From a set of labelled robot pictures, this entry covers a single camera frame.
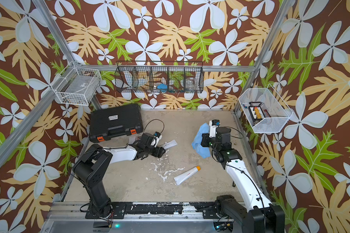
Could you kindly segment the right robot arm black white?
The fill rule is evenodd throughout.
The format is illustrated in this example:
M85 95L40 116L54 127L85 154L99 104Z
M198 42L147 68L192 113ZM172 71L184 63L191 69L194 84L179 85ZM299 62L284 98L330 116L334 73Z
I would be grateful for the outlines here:
M228 127L212 125L202 133L200 143L202 147L211 149L212 157L232 178L244 202L239 204L231 195L219 196L215 201L217 214L232 218L236 233L283 233L283 209L274 205L259 189L243 157L232 147L230 131Z

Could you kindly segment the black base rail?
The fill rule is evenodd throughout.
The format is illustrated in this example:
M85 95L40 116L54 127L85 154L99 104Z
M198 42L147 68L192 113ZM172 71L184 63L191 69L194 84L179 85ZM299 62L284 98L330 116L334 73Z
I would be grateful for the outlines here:
M157 203L131 203L111 202L100 210L88 204L83 210L86 219L124 219L128 215L182 215L187 213L200 213L204 219L219 219L226 214L216 202L157 202Z

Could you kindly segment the white tube orange cap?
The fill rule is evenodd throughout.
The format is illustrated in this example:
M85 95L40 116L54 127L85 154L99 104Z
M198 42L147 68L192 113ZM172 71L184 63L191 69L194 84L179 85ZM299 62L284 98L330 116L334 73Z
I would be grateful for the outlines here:
M194 174L196 174L198 171L201 170L200 166L196 166L174 178L176 185L181 185L184 181L186 181L188 178L192 177Z

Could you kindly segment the black box yellow items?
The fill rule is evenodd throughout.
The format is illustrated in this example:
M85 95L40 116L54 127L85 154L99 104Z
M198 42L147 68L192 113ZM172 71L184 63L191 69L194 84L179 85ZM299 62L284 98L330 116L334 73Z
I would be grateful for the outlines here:
M262 102L249 102L248 110L254 123L266 118Z

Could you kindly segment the white tube black cap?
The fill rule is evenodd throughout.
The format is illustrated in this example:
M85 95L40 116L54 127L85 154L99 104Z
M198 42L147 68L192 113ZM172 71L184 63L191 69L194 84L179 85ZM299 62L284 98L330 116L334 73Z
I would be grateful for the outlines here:
M177 145L177 142L175 140L171 140L170 142L166 142L163 145L161 145L161 147L163 147L165 150L168 150L176 145Z

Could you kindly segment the blue object in basket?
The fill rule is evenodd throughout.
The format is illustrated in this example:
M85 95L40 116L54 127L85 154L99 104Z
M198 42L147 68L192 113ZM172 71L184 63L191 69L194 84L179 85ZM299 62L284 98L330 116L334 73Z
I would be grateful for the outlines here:
M168 90L168 86L166 84L161 83L160 85L157 86L157 89L166 92Z

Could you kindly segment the black tool case orange latches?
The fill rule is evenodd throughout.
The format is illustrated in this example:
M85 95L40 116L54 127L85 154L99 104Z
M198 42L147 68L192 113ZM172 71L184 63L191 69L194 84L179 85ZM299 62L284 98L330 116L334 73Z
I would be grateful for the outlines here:
M89 140L99 143L119 136L131 136L144 131L138 104L100 109L91 113Z

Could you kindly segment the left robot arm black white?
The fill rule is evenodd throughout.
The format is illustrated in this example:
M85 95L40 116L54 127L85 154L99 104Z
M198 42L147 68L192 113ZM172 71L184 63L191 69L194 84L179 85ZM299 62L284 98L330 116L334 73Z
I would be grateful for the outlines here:
M103 177L109 165L122 162L143 160L148 156L161 158L166 149L159 146L162 139L159 132L153 135L142 134L141 138L124 147L108 148L93 144L74 164L72 171L89 195L87 219L108 220L117 212L106 193Z

